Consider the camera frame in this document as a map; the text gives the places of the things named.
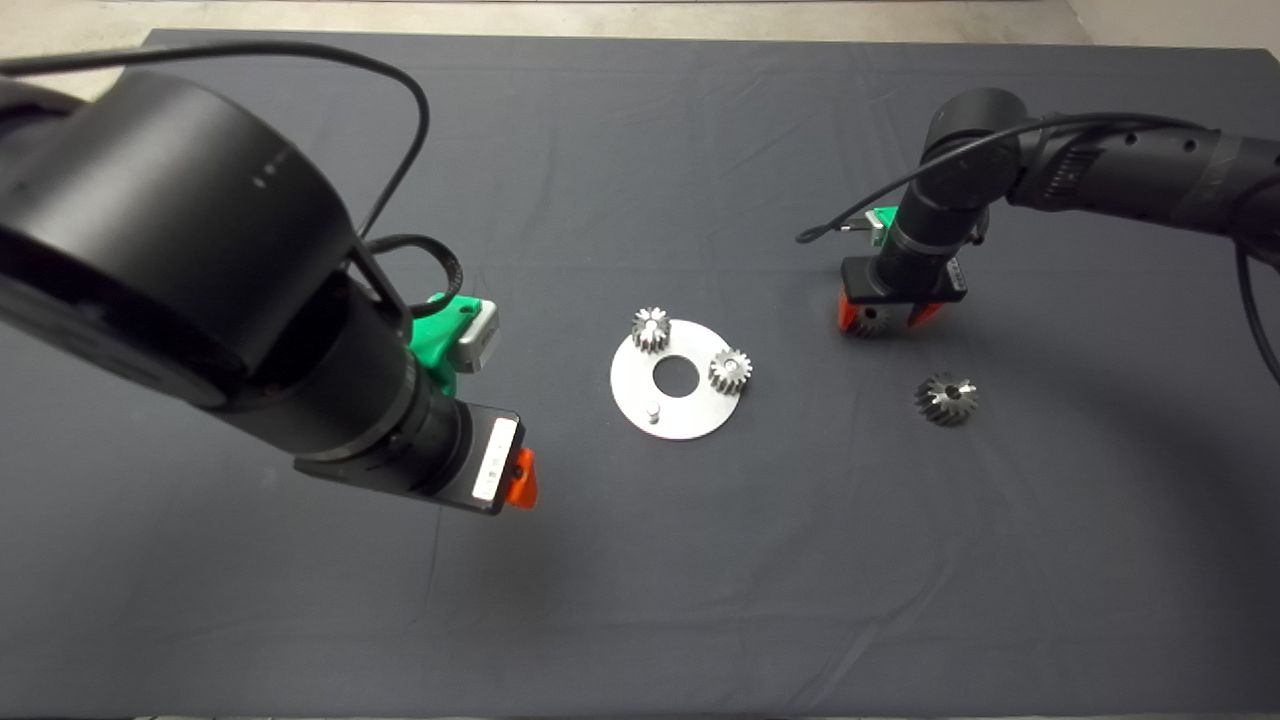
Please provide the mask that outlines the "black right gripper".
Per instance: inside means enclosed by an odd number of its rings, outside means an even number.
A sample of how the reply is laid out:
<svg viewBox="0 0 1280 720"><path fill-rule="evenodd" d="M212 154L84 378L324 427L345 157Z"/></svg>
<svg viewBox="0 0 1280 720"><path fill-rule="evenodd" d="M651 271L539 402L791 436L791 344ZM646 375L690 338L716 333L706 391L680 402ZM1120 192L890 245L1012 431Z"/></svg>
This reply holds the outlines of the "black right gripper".
<svg viewBox="0 0 1280 720"><path fill-rule="evenodd" d="M841 263L844 290L838 292L836 323L847 334L858 323L864 304L911 305L906 328L916 328L940 313L946 304L963 301L968 293L966 278L956 258L945 264L933 261L901 263L882 256L851 256Z"/></svg>

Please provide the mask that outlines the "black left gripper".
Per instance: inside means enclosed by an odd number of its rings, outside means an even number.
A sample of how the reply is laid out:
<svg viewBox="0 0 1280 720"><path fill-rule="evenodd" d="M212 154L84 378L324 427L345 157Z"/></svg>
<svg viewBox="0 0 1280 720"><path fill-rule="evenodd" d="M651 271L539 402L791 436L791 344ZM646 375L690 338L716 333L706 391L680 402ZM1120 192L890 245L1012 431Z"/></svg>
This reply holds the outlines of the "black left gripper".
<svg viewBox="0 0 1280 720"><path fill-rule="evenodd" d="M337 461L296 459L310 477L493 516L538 505L535 454L515 413L476 404L416 407L371 448Z"/></svg>

